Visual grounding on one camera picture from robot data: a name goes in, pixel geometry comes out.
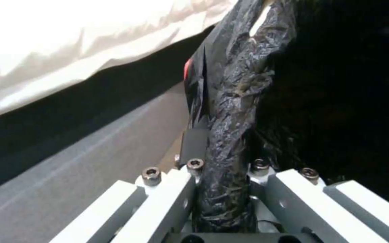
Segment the bolt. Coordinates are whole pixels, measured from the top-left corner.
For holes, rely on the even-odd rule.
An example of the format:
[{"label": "bolt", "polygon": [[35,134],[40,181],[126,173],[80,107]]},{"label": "bolt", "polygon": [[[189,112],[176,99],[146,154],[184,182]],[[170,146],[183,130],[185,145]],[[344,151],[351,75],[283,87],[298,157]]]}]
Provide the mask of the bolt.
[{"label": "bolt", "polygon": [[202,168],[205,162],[201,159],[191,159],[187,162],[187,170],[194,176],[199,176],[202,173]]},{"label": "bolt", "polygon": [[314,185],[318,184],[319,173],[311,168],[302,168],[300,174]]},{"label": "bolt", "polygon": [[270,165],[263,159],[256,159],[250,166],[250,170],[255,176],[261,177],[268,174]]},{"label": "bolt", "polygon": [[157,186],[162,181],[162,174],[157,167],[148,167],[142,171],[142,179],[147,186]]}]

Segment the black surface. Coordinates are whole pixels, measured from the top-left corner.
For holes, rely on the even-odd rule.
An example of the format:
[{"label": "black surface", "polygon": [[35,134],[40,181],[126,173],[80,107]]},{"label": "black surface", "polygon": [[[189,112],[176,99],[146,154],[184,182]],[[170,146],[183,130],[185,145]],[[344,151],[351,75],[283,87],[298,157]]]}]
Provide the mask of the black surface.
[{"label": "black surface", "polygon": [[310,234],[226,234],[226,233],[180,233],[168,234],[162,243],[319,243]]},{"label": "black surface", "polygon": [[191,159],[205,161],[207,150],[208,129],[187,129],[182,135],[181,151],[178,168],[181,168]]},{"label": "black surface", "polygon": [[182,81],[209,31],[0,115],[0,184]]}]

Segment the white fabric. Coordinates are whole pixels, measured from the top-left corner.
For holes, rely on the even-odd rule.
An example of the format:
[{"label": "white fabric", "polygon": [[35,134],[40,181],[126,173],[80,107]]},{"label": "white fabric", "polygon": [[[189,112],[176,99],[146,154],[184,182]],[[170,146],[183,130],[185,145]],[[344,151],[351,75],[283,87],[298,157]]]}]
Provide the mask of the white fabric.
[{"label": "white fabric", "polygon": [[0,114],[198,34],[235,3],[0,0]]}]

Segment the metal frame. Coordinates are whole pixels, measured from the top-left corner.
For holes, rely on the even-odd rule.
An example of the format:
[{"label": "metal frame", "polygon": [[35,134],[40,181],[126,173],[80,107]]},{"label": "metal frame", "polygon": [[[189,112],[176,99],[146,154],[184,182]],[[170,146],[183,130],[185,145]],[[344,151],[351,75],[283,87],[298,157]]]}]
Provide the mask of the metal frame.
[{"label": "metal frame", "polygon": [[146,198],[142,187],[117,181],[50,243],[108,242]]},{"label": "metal frame", "polygon": [[389,242],[389,203],[356,181],[327,186],[324,192]]},{"label": "metal frame", "polygon": [[252,181],[252,193],[291,234],[310,229],[328,243],[386,242],[293,169],[270,175],[266,185]]},{"label": "metal frame", "polygon": [[190,214],[195,187],[189,173],[171,169],[112,243],[162,242],[169,232],[180,232]]}]

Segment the plastic-wrapped object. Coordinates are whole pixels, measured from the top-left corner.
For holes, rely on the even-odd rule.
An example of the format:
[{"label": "plastic-wrapped object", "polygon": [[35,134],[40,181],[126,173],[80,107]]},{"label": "plastic-wrapped object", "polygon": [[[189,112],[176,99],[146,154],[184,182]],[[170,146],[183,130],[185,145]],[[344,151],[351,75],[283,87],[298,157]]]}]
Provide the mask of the plastic-wrapped object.
[{"label": "plastic-wrapped object", "polygon": [[311,167],[389,200],[389,1],[239,1],[191,58],[190,126],[208,123],[196,231],[252,231],[247,163]]},{"label": "plastic-wrapped object", "polygon": [[206,166],[193,211],[196,232],[255,232],[247,167],[249,130],[272,82],[270,57],[295,37],[295,1],[272,3],[253,37],[262,0],[241,0],[191,58],[186,92],[190,126],[207,121]]}]

